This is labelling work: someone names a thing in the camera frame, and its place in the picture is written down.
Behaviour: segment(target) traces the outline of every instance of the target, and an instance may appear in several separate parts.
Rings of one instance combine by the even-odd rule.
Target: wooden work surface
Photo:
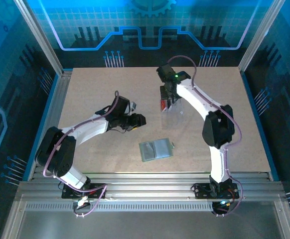
[[[175,67],[193,74],[193,68]],[[233,108],[243,140],[228,153],[231,171],[270,171],[247,94],[237,67],[198,67],[195,83],[212,99]],[[110,105],[114,91],[137,104],[136,113],[147,125],[121,134],[109,131],[77,147],[74,165],[91,172],[210,172],[210,151],[202,138],[203,119],[182,100],[184,121],[175,129],[162,129],[160,93],[162,85],[155,67],[75,68],[67,91],[59,127],[82,122]],[[169,138],[173,157],[142,162],[139,143]]]

